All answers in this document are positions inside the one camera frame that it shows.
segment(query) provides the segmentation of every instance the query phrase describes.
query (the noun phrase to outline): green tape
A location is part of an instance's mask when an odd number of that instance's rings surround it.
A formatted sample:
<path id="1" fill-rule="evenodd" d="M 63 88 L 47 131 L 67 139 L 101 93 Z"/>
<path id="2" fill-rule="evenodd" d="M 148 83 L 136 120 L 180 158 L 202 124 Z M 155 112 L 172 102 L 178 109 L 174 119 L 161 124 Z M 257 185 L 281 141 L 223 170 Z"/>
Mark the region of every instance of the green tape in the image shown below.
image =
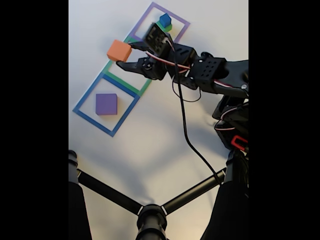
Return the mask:
<path id="1" fill-rule="evenodd" d="M 108 73 L 108 70 L 109 70 L 109 68 L 111 67 L 112 64 L 113 64 L 113 61 L 110 60 L 110 61 L 105 65 L 105 67 L 103 68 L 102 72 L 103 72 L 104 74 L 107 74 L 107 73 Z"/>
<path id="2" fill-rule="evenodd" d="M 121 78 L 117 77 L 116 75 L 112 74 L 111 72 L 108 71 L 108 72 L 105 73 L 105 75 L 107 75 L 110 78 L 116 80 L 118 83 L 120 83 L 121 85 L 125 86 L 127 89 L 130 89 L 135 94 L 139 93 L 138 89 L 136 89 L 135 87 L 131 86 L 129 83 L 123 81 Z"/>
<path id="3" fill-rule="evenodd" d="M 146 91 L 147 87 L 149 87 L 150 83 L 152 82 L 151 79 L 148 79 L 145 84 L 143 85 L 143 87 L 141 88 L 141 90 L 138 92 L 138 95 L 141 97 L 142 94 L 144 94 L 144 92 Z"/>
<path id="4" fill-rule="evenodd" d="M 128 35 L 128 36 L 126 36 L 126 38 L 125 38 L 125 40 L 123 42 L 127 44 L 130 41 L 130 39 L 131 39 L 131 37 Z"/>
<path id="5" fill-rule="evenodd" d="M 135 43 L 135 42 L 138 42 L 138 40 L 135 40 L 134 38 L 131 37 L 130 40 L 129 40 L 129 42 L 130 42 L 130 43 Z"/>

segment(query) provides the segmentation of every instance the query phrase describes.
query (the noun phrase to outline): blue cube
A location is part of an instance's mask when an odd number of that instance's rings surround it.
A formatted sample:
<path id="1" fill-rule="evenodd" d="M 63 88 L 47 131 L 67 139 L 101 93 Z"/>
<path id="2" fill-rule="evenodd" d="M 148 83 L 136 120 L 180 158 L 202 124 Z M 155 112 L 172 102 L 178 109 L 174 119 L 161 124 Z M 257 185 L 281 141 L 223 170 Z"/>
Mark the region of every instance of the blue cube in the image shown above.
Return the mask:
<path id="1" fill-rule="evenodd" d="M 162 25 L 162 27 L 166 28 L 171 24 L 171 17 L 168 13 L 166 13 L 160 17 L 159 22 Z"/>

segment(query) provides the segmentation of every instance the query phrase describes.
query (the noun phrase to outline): robotic arm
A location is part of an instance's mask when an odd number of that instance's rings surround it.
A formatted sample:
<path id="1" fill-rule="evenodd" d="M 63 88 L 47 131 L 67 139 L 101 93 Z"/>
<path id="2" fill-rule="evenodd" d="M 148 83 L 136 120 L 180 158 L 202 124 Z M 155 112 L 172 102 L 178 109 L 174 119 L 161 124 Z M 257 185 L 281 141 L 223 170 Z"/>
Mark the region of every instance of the robotic arm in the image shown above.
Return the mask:
<path id="1" fill-rule="evenodd" d="M 156 23 L 152 24 L 143 41 L 129 43 L 144 51 L 147 57 L 137 62 L 117 61 L 124 71 L 141 74 L 152 80 L 162 80 L 168 72 L 175 76 L 174 50 L 168 36 Z M 249 60 L 227 61 L 208 52 L 200 56 L 194 48 L 173 44 L 179 66 L 180 83 L 189 89 L 224 95 L 212 117 L 219 120 L 214 129 L 229 150 L 249 152 Z"/>

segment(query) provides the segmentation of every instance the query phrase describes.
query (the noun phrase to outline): tripod leg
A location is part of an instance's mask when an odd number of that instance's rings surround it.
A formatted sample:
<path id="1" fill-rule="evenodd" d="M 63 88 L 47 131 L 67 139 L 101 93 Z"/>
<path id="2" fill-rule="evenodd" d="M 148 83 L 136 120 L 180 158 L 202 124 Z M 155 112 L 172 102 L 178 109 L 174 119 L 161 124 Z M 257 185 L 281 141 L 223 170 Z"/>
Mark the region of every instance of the tripod leg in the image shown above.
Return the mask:
<path id="1" fill-rule="evenodd" d="M 69 150 L 68 162 L 68 240 L 92 240 L 84 192 L 78 183 L 78 162 L 77 155 L 74 151 Z"/>
<path id="2" fill-rule="evenodd" d="M 210 222 L 200 240 L 249 239 L 249 189 L 242 158 L 243 153 L 237 150 L 229 154 L 224 183 L 219 188 Z"/>

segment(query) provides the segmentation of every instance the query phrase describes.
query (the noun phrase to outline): blue square outline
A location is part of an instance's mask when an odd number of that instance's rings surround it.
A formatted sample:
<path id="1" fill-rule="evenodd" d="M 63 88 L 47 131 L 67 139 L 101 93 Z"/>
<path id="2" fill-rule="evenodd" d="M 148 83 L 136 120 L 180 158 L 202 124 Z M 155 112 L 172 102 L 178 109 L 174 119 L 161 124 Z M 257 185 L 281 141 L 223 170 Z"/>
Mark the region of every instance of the blue square outline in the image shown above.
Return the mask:
<path id="1" fill-rule="evenodd" d="M 106 128 L 102 124 L 98 123 L 96 120 L 92 119 L 91 117 L 89 117 L 88 115 L 86 115 L 85 113 L 80 111 L 80 107 L 84 104 L 84 102 L 87 100 L 87 98 L 89 97 L 89 95 L 91 94 L 91 92 L 97 86 L 97 84 L 100 82 L 101 79 L 104 79 L 104 80 L 108 81 L 109 83 L 115 85 L 116 87 L 118 87 L 119 89 L 123 90 L 124 92 L 129 94 L 131 97 L 133 97 L 132 103 L 126 109 L 126 111 L 124 112 L 124 114 L 122 115 L 122 117 L 120 118 L 118 123 L 115 125 L 113 130 L 110 130 L 110 129 Z M 74 113 L 76 113 L 78 116 L 80 116 L 83 119 L 87 120 L 92 125 L 96 126 L 98 129 L 104 131 L 106 134 L 108 134 L 111 137 L 113 137 L 116 134 L 116 132 L 118 131 L 118 129 L 120 128 L 120 126 L 122 125 L 122 123 L 126 120 L 127 116 L 131 112 L 131 110 L 135 107 L 135 105 L 136 105 L 136 103 L 138 102 L 139 99 L 140 99 L 140 96 L 138 94 L 134 93 L 133 91 L 131 91 L 130 89 L 126 88 L 122 84 L 118 83 L 116 80 L 112 79 L 111 77 L 109 77 L 109 76 L 107 76 L 107 75 L 105 75 L 104 73 L 101 72 L 96 77 L 96 79 L 93 81 L 93 83 L 88 88 L 88 90 L 84 93 L 84 95 L 79 100 L 79 102 L 75 105 L 75 107 L 74 107 L 74 109 L 72 111 Z"/>

